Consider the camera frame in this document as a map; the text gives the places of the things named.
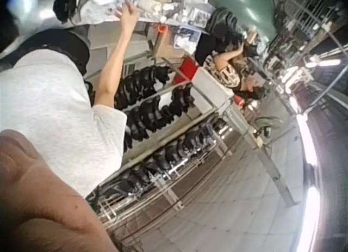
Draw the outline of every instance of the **person in white t-shirt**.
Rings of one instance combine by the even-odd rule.
[[[126,3],[119,13],[121,35],[92,107],[82,77],[88,42],[78,32],[34,35],[7,57],[14,66],[0,73],[0,131],[26,136],[50,169],[84,198],[121,166],[127,117],[114,109],[114,96],[139,12]]]

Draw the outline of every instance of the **tiled floor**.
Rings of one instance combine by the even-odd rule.
[[[275,109],[284,114],[280,105],[274,104]],[[293,129],[274,142],[272,157],[295,201],[302,201],[303,164],[297,134]],[[301,205],[285,206],[261,162],[242,143],[185,202],[183,210],[139,240],[149,252],[288,252],[300,220]]]

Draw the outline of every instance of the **green surface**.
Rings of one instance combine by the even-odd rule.
[[[240,24],[254,28],[261,36],[272,40],[274,27],[274,0],[210,0],[215,7],[227,7],[238,18]]]

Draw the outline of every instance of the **person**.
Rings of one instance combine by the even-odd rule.
[[[251,44],[255,33],[249,35],[245,43]],[[260,100],[264,97],[265,90],[258,86],[258,82],[251,75],[245,61],[245,43],[239,44],[238,48],[223,46],[216,38],[203,35],[198,43],[195,58],[219,83],[230,88],[233,92],[244,98]]]
[[[0,73],[0,131],[25,135],[84,198],[121,166],[127,117],[114,108],[114,96],[139,12],[127,2],[118,13],[120,38],[92,107],[82,77],[89,59],[84,26],[35,34],[8,57],[13,68]]]
[[[0,161],[1,251],[118,251],[88,203],[23,134],[0,133]]]

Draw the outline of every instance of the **patterned shirt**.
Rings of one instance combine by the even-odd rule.
[[[239,90],[241,86],[240,77],[231,64],[228,64],[221,71],[217,70],[214,63],[214,56],[217,54],[213,51],[212,55],[209,55],[204,61],[203,67],[226,88]]]

